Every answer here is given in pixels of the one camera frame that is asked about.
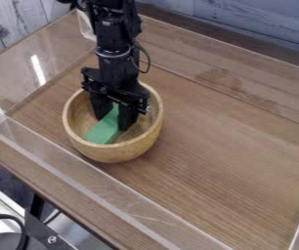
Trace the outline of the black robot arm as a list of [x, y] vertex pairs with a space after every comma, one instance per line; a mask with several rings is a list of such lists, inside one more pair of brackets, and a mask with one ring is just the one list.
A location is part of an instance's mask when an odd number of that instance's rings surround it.
[[146, 50], [137, 42], [142, 21], [136, 1], [72, 0], [72, 6], [88, 14], [96, 37], [98, 68], [81, 69], [94, 117], [101, 120], [118, 104], [117, 126], [126, 131], [149, 106], [149, 90], [138, 80], [149, 70], [140, 69], [140, 52]]

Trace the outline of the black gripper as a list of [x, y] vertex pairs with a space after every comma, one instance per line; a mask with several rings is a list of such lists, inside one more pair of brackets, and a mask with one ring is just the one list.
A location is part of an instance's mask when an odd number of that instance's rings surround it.
[[118, 103], [118, 128], [125, 132], [149, 106], [149, 90], [138, 81], [140, 49], [94, 50], [98, 68], [84, 67], [82, 88], [89, 92], [94, 117], [100, 120]]

